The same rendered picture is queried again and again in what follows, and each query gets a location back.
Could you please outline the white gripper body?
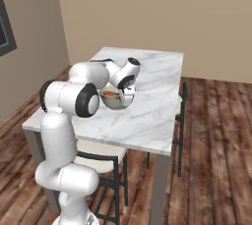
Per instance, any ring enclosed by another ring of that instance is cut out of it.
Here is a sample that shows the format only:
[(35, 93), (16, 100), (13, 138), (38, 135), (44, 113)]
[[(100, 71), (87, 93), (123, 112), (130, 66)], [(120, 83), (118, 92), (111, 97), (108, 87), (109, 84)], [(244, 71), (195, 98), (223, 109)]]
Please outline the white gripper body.
[(135, 93), (136, 90), (134, 85), (119, 90), (120, 99), (124, 107), (128, 107), (132, 103)]

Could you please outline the metal bowl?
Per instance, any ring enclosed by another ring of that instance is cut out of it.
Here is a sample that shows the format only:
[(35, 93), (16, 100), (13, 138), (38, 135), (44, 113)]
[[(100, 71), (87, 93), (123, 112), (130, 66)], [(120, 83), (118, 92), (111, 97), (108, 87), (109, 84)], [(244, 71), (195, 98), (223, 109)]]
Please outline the metal bowl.
[(119, 90), (118, 88), (116, 88), (115, 86), (113, 86), (112, 84), (107, 84), (104, 88), (102, 88), (99, 91), (99, 95), (102, 99), (102, 102), (104, 103), (104, 105), (112, 110), (119, 110), (119, 109), (125, 109), (127, 107), (124, 107), (122, 105), (121, 99), (120, 99), (120, 94), (117, 97), (104, 97), (102, 96), (102, 92), (105, 90), (113, 90), (115, 92), (117, 92), (119, 94)]

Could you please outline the orange food in bowl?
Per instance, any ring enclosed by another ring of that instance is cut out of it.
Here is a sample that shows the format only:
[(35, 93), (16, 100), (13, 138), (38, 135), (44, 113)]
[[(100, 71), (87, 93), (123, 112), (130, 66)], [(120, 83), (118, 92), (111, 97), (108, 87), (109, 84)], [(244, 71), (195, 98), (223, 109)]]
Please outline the orange food in bowl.
[(117, 97), (119, 94), (113, 90), (105, 90), (102, 92), (102, 96), (104, 97)]

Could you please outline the marble dining counter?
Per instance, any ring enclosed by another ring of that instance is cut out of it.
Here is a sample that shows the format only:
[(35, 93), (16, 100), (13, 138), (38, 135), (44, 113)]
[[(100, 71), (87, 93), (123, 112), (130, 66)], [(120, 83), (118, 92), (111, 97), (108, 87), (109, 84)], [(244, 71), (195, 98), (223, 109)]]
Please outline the marble dining counter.
[[(104, 105), (99, 96), (101, 102), (92, 117), (74, 116), (71, 122), (78, 140), (133, 148), (156, 155), (150, 225), (160, 225), (169, 157), (174, 141), (174, 110), (183, 56), (175, 52), (104, 47), (90, 61), (111, 59), (122, 67), (130, 57), (141, 63), (134, 83), (136, 93), (131, 105), (125, 109), (112, 110)], [(44, 115), (40, 104), (23, 124), (37, 166), (45, 160), (40, 128)], [(59, 217), (59, 193), (44, 189), (52, 210)], [(123, 187), (119, 188), (119, 198), (119, 203), (123, 203)]]

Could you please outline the black stool with cream seat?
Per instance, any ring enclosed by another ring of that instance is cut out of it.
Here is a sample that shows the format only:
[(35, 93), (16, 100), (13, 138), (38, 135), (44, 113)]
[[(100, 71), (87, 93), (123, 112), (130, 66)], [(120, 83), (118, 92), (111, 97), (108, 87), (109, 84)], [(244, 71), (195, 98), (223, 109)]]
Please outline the black stool with cream seat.
[(183, 135), (184, 135), (184, 121), (185, 121), (185, 104), (188, 96), (188, 85), (186, 82), (182, 83), (182, 88), (178, 92), (176, 99), (176, 107), (174, 110), (175, 120), (179, 123), (179, 138), (172, 143), (178, 145), (178, 169), (177, 175), (181, 176), (182, 168), (182, 153), (183, 153)]
[[(78, 154), (75, 163), (96, 170), (98, 174), (113, 173), (112, 179), (99, 178), (102, 192), (94, 209), (94, 215), (102, 220), (120, 225), (119, 187), (124, 188), (124, 205), (128, 205), (128, 162), (127, 149), (92, 141), (77, 140)], [(108, 189), (114, 190), (115, 216), (100, 214), (99, 209)]]

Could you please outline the dark grey window frame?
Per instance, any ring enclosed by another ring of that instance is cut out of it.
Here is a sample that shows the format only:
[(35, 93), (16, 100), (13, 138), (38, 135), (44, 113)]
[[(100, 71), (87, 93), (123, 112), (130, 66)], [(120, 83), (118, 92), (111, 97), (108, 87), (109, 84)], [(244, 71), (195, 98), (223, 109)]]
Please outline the dark grey window frame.
[(0, 0), (0, 57), (17, 49), (4, 0)]

